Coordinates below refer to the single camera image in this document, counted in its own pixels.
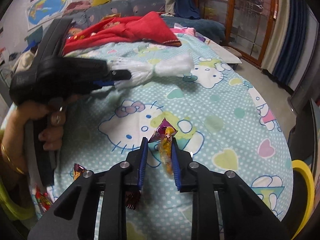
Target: hello kitty tablecloth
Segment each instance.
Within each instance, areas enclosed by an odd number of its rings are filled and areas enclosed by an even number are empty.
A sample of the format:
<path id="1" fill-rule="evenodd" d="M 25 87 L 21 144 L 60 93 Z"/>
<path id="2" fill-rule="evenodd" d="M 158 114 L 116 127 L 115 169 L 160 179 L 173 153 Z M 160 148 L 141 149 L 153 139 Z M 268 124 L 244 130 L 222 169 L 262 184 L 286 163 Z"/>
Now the hello kitty tablecloth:
<path id="1" fill-rule="evenodd" d="M 68 110 L 55 170 L 53 200 L 73 182 L 79 163 L 94 172 L 110 169 L 150 138 L 163 118 L 177 130 L 180 149 L 212 171 L 236 171 L 281 220 L 292 195 L 292 166 L 281 129 L 258 91 L 197 38 L 178 34 L 179 48 L 148 42 L 109 43 L 69 57 L 111 60 L 114 56 L 156 64 L 188 52 L 190 76 L 154 77 L 132 89 L 108 87 Z M 179 193 L 149 145 L 148 165 L 137 210 L 127 209 L 128 239 L 190 239 L 192 194 Z M 95 239 L 98 238 L 101 203 Z"/>

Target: pink bow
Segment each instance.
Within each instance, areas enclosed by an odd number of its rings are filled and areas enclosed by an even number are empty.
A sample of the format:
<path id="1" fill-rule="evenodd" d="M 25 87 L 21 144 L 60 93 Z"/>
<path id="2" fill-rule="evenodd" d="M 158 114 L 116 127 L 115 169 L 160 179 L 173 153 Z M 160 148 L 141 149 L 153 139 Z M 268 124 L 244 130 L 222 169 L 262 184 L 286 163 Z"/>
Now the pink bow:
<path id="1" fill-rule="evenodd" d="M 141 112 L 146 109 L 145 105 L 141 101 L 135 101 L 131 106 L 119 106 L 116 110 L 116 116 L 125 117 L 128 114 L 133 114 L 135 112 Z"/>

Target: metal screw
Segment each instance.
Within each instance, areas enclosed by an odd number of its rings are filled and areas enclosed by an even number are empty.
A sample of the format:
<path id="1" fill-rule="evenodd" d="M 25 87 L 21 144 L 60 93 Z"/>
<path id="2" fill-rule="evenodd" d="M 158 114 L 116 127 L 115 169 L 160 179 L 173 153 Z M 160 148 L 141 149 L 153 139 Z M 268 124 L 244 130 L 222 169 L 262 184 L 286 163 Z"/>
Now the metal screw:
<path id="1" fill-rule="evenodd" d="M 234 178 L 236 173 L 234 171 L 227 171 L 226 175 L 228 178 Z"/>
<path id="2" fill-rule="evenodd" d="M 197 162 L 191 162 L 191 163 L 189 163 L 189 166 L 190 166 L 190 168 L 196 169 L 196 168 L 199 167 L 199 163 L 197 163 Z"/>
<path id="3" fill-rule="evenodd" d="M 85 171 L 82 176 L 84 176 L 85 178 L 91 177 L 91 175 L 93 174 L 92 171 Z"/>
<path id="4" fill-rule="evenodd" d="M 120 167 L 121 167 L 121 168 L 128 168 L 129 165 L 130 165 L 130 163 L 128 163 L 128 162 L 121 162 L 121 163 L 120 163 Z"/>

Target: blue curtain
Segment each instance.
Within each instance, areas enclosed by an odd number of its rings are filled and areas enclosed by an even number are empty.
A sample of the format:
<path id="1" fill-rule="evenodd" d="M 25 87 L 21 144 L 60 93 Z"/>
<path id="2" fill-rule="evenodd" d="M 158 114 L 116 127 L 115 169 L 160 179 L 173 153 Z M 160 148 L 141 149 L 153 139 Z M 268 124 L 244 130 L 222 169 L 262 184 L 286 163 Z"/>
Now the blue curtain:
<path id="1" fill-rule="evenodd" d="M 176 0 L 174 12 L 176 17 L 200 19 L 199 9 L 194 4 L 193 0 Z"/>
<path id="2" fill-rule="evenodd" d="M 300 59 L 307 32 L 307 13 L 305 0 L 290 0 L 287 34 L 272 72 L 272 75 L 285 85 L 289 84 Z"/>

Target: pink heart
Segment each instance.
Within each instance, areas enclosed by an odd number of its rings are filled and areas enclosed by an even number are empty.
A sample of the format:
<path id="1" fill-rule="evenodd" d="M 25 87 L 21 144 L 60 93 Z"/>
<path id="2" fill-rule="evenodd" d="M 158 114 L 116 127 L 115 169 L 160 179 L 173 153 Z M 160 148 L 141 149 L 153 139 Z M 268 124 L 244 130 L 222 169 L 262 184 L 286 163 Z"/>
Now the pink heart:
<path id="1" fill-rule="evenodd" d="M 114 52 L 117 52 L 115 49 L 112 49 L 112 50 L 109 50 L 107 53 L 114 53 Z"/>
<path id="2" fill-rule="evenodd" d="M 258 148 L 258 155 L 262 158 L 270 158 L 275 155 L 276 150 L 270 145 L 269 139 L 264 139 Z"/>

